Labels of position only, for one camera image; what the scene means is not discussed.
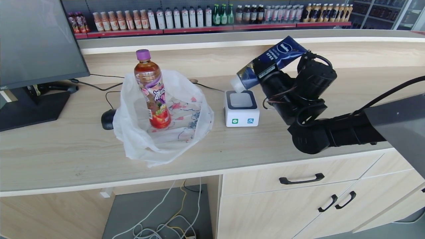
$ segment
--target cabinet drawer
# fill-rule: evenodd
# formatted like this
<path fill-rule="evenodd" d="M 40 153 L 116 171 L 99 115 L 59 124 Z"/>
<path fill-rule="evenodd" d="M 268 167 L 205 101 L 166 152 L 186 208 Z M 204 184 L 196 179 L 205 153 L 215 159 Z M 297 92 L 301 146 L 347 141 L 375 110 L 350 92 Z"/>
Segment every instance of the cabinet drawer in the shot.
<path fill-rule="evenodd" d="M 222 196 L 358 179 L 382 154 L 382 152 L 368 152 L 352 156 L 311 159 L 304 162 L 282 163 L 275 168 L 225 174 L 223 175 Z"/>

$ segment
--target drawer handle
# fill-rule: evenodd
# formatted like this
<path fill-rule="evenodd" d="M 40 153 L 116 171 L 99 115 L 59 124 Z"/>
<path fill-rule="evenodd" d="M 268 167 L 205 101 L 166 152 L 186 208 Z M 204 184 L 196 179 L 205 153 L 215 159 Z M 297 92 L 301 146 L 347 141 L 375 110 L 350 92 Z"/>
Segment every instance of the drawer handle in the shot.
<path fill-rule="evenodd" d="M 353 201 L 353 199 L 356 197 L 356 192 L 351 191 L 351 192 L 350 192 L 350 196 L 351 196 L 351 198 L 350 198 L 350 200 L 349 200 L 346 204 L 344 204 L 344 205 L 342 205 L 342 206 L 340 206 L 339 204 L 337 204 L 335 207 L 336 207 L 337 209 L 342 209 L 342 208 L 344 208 L 347 204 L 349 204 L 351 201 Z"/>
<path fill-rule="evenodd" d="M 318 174 L 316 174 L 316 179 L 312 179 L 312 180 L 291 182 L 287 178 L 281 177 L 281 178 L 279 178 L 279 181 L 281 182 L 281 184 L 288 185 L 288 184 L 300 184 L 300 183 L 307 183 L 307 182 L 317 182 L 317 181 L 320 181 L 324 178 L 325 178 L 325 175 L 323 175 L 323 173 L 318 173 Z"/>
<path fill-rule="evenodd" d="M 331 198 L 332 198 L 332 203 L 327 207 L 327 208 L 325 208 L 325 209 L 323 209 L 322 207 L 320 207 L 318 210 L 319 210 L 319 212 L 320 213 L 322 213 L 322 212 L 324 212 L 324 211 L 326 211 L 326 210 L 328 210 L 334 203 L 336 203 L 336 201 L 338 200 L 338 197 L 334 194 L 334 195 L 332 195 L 331 196 Z"/>

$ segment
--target plastic bag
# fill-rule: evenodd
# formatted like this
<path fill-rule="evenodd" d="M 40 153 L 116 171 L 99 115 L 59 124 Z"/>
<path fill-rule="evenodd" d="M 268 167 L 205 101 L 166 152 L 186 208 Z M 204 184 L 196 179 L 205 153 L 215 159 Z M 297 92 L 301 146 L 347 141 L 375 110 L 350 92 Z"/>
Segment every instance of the plastic bag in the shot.
<path fill-rule="evenodd" d="M 156 129 L 149 123 L 146 100 L 134 74 L 127 74 L 121 105 L 113 118 L 117 139 L 130 159 L 148 161 L 148 167 L 173 161 L 211 130 L 214 112 L 202 91 L 176 71 L 161 70 L 170 126 Z"/>

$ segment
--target computer mouse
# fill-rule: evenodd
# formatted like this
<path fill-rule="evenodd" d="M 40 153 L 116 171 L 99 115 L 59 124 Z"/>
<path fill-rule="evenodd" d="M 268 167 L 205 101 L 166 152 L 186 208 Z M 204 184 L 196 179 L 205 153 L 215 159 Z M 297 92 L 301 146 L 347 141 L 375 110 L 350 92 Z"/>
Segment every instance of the computer mouse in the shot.
<path fill-rule="evenodd" d="M 106 130 L 113 129 L 113 116 L 115 115 L 116 110 L 108 110 L 102 114 L 100 121 L 102 122 L 102 127 Z"/>

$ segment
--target red shelf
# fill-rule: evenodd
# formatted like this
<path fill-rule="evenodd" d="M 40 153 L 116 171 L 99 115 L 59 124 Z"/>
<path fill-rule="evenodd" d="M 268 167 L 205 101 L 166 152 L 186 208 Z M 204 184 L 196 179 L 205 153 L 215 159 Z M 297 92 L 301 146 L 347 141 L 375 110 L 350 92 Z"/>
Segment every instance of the red shelf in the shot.
<path fill-rule="evenodd" d="M 117 36 L 136 36 L 136 35 L 155 35 L 162 34 L 162 30 L 125 30 L 125 31 L 99 31 L 89 32 L 87 37 L 117 37 Z"/>
<path fill-rule="evenodd" d="M 284 24 L 249 24 L 249 25 L 234 25 L 235 30 L 247 30 L 247 29 L 270 29 L 270 28 L 289 28 L 296 27 L 296 23 L 284 23 Z"/>
<path fill-rule="evenodd" d="M 297 27 L 312 27 L 312 26 L 351 26 L 351 22 L 297 23 Z"/>
<path fill-rule="evenodd" d="M 193 28 L 174 28 L 164 29 L 164 33 L 185 33 L 185 32 L 202 32 L 202 31 L 231 31 L 233 26 L 206 26 Z"/>

